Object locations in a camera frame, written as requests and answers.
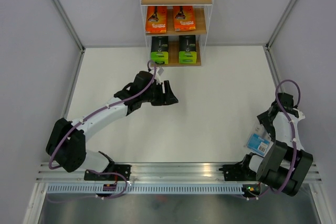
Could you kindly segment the blue clear razor blister pack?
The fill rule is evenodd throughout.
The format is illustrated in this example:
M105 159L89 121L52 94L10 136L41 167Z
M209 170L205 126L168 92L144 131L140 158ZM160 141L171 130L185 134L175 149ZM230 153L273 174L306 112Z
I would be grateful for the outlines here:
M255 122L245 145L253 153L264 157L271 146L271 138L264 126Z

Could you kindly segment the black green razor box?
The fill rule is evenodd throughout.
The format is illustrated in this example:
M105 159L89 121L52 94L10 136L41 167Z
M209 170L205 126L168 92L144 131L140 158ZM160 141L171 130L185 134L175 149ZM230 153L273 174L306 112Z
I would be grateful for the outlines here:
M196 36L180 35L179 36L179 53L180 64L195 64L197 59Z
M158 65L169 63L169 38L168 36L153 36L151 41L151 60Z

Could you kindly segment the orange razor box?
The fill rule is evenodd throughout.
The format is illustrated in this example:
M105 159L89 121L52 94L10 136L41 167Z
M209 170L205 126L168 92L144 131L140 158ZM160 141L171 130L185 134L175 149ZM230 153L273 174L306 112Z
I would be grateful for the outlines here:
M193 6L173 6L175 31L196 29L196 19Z
M164 34L167 30L167 7L148 6L145 23L146 34Z

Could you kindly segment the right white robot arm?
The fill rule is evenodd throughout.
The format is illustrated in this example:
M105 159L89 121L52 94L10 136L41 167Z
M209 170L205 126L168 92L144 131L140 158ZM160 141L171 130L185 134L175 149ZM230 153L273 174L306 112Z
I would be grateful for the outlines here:
M274 192L295 196L313 162L299 140L297 124L304 114L293 96L279 93L270 108L257 116L254 152L245 155L239 172L245 181L256 180Z

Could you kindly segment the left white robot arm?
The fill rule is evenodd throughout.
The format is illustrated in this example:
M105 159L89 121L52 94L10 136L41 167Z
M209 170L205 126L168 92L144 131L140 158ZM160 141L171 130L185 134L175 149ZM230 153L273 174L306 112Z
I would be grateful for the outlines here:
M49 165L49 168L63 168L69 173L83 168L104 180L112 178L115 171L113 159L102 151L88 150L86 143L103 128L130 115L144 103L173 105L178 103L178 98L173 94L169 81L160 82L154 74L140 71L133 82L91 114L72 121L65 118L56 121L46 153L50 156L49 161L57 162L57 166Z

